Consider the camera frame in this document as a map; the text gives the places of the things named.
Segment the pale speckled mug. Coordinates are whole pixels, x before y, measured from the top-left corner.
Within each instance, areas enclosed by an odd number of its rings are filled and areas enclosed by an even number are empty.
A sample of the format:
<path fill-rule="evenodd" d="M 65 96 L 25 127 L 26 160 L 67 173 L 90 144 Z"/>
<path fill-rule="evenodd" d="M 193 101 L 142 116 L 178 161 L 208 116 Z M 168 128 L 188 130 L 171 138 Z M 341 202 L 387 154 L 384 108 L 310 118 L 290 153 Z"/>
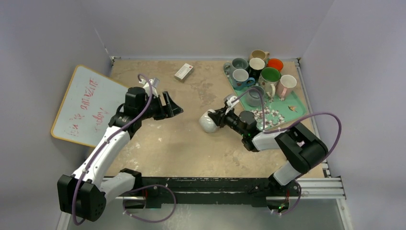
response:
<path fill-rule="evenodd" d="M 214 133 L 219 128 L 219 126 L 217 126 L 213 119 L 209 116 L 210 113 L 214 112 L 215 110 L 209 109 L 199 118 L 199 124 L 206 133 Z"/>

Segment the blue-grey round mug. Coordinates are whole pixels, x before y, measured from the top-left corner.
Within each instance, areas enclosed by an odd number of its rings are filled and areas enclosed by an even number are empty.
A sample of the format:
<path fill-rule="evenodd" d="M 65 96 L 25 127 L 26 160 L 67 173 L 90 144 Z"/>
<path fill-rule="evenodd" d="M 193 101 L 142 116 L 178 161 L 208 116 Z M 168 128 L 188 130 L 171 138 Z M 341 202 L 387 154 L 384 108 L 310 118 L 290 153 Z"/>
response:
<path fill-rule="evenodd" d="M 264 90 L 258 86 L 254 85 L 248 88 L 245 101 L 251 107 L 258 107 L 262 104 L 262 99 L 264 99 Z"/>

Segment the blue mug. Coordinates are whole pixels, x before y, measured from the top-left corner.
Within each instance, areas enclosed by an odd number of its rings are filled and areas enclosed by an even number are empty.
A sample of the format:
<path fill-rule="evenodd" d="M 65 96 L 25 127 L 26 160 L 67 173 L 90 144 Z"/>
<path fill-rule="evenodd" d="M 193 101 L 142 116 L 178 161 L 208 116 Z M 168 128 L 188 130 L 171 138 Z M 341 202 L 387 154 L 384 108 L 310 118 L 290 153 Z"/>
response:
<path fill-rule="evenodd" d="M 231 75 L 232 87 L 235 90 L 242 90 L 245 87 L 255 85 L 254 78 L 249 76 L 249 73 L 245 69 L 236 69 Z"/>

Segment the grey mug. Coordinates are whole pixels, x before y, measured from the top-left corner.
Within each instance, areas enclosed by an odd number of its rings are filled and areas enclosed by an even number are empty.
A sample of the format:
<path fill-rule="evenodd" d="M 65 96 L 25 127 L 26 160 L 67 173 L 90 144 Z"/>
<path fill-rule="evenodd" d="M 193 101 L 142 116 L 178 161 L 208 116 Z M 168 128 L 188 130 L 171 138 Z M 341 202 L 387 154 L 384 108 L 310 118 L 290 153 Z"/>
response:
<path fill-rule="evenodd" d="M 223 71 L 225 72 L 226 75 L 231 76 L 235 70 L 237 69 L 247 70 L 248 66 L 249 64 L 247 60 L 243 58 L 235 58 L 231 62 L 226 62 L 223 65 Z"/>

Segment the black mug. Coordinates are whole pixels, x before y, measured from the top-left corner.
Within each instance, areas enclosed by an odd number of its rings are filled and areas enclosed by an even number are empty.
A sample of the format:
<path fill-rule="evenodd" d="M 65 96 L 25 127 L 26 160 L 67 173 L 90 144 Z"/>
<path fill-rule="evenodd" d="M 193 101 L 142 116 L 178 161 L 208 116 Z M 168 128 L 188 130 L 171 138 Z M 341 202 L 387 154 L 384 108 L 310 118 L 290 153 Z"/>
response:
<path fill-rule="evenodd" d="M 261 58 L 254 57 L 249 61 L 248 75 L 250 78 L 254 78 L 255 81 L 259 80 L 262 70 L 265 68 L 265 61 Z"/>

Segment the cream white mug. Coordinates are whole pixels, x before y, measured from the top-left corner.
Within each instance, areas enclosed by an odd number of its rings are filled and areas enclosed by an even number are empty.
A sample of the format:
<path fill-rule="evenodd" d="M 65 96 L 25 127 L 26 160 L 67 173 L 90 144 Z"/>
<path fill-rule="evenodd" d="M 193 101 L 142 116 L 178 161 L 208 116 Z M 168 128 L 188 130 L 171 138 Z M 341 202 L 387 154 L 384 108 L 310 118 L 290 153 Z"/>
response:
<path fill-rule="evenodd" d="M 271 67 L 265 67 L 258 80 L 259 86 L 264 90 L 270 99 L 273 99 L 276 94 L 276 86 L 281 79 L 281 73 Z"/>

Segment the tan brown round mug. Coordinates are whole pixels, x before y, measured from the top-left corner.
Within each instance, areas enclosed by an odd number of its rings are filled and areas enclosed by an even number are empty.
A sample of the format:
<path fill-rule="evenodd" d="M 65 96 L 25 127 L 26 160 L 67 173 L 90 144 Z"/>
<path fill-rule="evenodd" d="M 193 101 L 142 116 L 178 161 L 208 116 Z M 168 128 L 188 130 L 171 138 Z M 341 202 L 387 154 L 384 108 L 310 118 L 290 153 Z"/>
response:
<path fill-rule="evenodd" d="M 253 58 L 260 58 L 263 61 L 266 61 L 269 58 L 269 56 L 270 56 L 269 52 L 257 49 L 251 52 L 248 59 L 251 60 Z"/>

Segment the pink faceted mug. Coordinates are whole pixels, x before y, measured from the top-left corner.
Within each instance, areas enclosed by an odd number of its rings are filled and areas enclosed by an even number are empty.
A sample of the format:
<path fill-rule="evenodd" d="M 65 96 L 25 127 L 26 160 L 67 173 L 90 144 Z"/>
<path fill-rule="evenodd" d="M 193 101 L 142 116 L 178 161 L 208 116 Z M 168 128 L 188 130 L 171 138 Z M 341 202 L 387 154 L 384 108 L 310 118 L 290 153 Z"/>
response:
<path fill-rule="evenodd" d="M 281 99 L 285 100 L 287 96 L 291 94 L 293 89 L 297 86 L 297 80 L 292 75 L 283 75 L 281 76 L 277 87 L 276 95 Z"/>

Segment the orange mug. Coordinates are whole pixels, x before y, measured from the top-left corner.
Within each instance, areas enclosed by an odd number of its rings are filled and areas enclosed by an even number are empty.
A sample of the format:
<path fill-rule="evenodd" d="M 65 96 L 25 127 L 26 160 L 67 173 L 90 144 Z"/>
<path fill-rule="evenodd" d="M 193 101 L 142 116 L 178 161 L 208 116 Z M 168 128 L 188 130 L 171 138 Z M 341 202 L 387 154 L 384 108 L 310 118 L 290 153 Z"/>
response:
<path fill-rule="evenodd" d="M 270 58 L 267 62 L 267 67 L 274 68 L 279 72 L 281 72 L 284 67 L 284 64 L 281 60 L 277 58 Z"/>

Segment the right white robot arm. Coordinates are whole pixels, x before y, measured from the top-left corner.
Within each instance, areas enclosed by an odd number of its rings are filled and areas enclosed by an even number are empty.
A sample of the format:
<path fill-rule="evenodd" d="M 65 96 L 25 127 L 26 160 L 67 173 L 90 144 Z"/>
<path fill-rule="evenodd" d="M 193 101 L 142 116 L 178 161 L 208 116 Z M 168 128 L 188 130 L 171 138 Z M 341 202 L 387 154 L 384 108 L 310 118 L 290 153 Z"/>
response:
<path fill-rule="evenodd" d="M 202 129 L 214 133 L 222 127 L 230 127 L 241 137 L 243 146 L 252 152 L 280 149 L 286 163 L 269 177 L 269 189 L 275 195 L 287 190 L 288 183 L 308 173 L 327 156 L 327 146 L 302 123 L 285 131 L 264 133 L 257 127 L 251 111 L 236 115 L 227 108 L 206 111 L 199 119 Z"/>

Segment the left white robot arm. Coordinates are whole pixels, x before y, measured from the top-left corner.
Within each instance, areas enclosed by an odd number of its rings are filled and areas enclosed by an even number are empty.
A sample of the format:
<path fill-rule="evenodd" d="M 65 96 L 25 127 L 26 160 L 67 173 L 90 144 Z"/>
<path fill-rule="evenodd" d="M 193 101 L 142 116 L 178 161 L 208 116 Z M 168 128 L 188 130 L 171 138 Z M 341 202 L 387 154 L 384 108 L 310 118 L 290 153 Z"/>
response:
<path fill-rule="evenodd" d="M 62 175 L 59 178 L 57 190 L 60 209 L 71 214 L 75 225 L 86 220 L 98 220 L 107 203 L 123 193 L 137 196 L 145 190 L 158 191 L 163 188 L 171 194 L 176 204 L 175 194 L 166 185 L 144 185 L 142 174 L 134 170 L 122 169 L 111 180 L 103 180 L 107 169 L 141 127 L 143 120 L 162 120 L 183 112 L 167 91 L 162 93 L 165 100 L 165 104 L 162 104 L 160 96 L 153 94 L 153 87 L 149 89 L 147 92 L 141 87 L 129 88 L 125 102 L 117 108 L 96 149 L 71 176 Z"/>

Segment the white red small box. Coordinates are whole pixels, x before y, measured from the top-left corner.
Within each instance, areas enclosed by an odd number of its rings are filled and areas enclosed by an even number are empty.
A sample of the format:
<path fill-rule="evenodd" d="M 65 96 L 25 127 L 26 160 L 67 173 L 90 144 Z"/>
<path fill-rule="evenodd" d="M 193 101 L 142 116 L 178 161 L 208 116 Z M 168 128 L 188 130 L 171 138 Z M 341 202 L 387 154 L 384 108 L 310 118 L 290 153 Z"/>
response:
<path fill-rule="evenodd" d="M 194 67 L 185 63 L 174 75 L 174 78 L 180 82 L 184 82 L 194 71 Z"/>

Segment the green floral tray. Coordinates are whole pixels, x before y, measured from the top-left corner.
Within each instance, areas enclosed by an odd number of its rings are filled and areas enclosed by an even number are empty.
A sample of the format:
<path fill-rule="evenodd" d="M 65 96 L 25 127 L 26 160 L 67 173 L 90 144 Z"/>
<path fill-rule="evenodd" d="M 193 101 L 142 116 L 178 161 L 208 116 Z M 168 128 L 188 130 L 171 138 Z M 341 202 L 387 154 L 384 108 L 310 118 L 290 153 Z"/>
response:
<path fill-rule="evenodd" d="M 297 61 L 283 61 L 284 67 L 282 68 L 282 75 L 292 75 L 296 81 L 296 87 L 293 91 L 284 99 L 281 100 L 278 95 L 275 95 L 272 99 L 269 99 L 268 95 L 265 95 L 265 128 L 273 128 L 281 126 L 282 124 L 295 121 L 298 118 L 307 114 L 307 103 L 305 94 L 302 88 L 301 72 Z M 223 65 L 223 72 L 228 78 L 230 84 L 232 79 L 229 76 L 231 70 L 231 64 L 226 62 Z M 262 110 L 261 106 L 252 107 L 246 102 L 246 96 L 241 97 L 240 104 L 242 108 L 247 111 L 252 111 L 257 120 L 257 127 L 262 130 Z"/>

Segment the whiteboard with red writing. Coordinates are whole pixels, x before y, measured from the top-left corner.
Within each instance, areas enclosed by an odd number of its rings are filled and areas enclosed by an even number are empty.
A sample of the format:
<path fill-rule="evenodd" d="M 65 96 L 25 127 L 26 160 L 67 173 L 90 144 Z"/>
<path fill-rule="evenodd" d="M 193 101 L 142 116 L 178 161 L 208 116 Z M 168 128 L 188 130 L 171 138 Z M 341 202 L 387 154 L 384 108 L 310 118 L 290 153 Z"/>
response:
<path fill-rule="evenodd" d="M 54 138 L 95 147 L 128 87 L 84 66 L 76 66 L 51 135 Z"/>

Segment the black base frame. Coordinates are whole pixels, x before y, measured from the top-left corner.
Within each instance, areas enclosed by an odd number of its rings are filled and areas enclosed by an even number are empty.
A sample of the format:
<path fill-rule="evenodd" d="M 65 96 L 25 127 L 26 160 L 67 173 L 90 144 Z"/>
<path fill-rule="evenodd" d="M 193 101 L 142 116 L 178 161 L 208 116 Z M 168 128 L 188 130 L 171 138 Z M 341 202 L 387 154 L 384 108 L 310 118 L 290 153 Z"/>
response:
<path fill-rule="evenodd" d="M 271 178 L 143 177 L 121 172 L 104 178 L 79 182 L 62 176 L 58 183 L 60 207 L 78 216 L 94 218 L 114 199 L 141 200 L 147 208 L 163 204 L 250 205 L 253 207 L 292 207 L 295 199 L 340 199 L 345 197 L 339 178 L 303 178 L 279 185 Z"/>

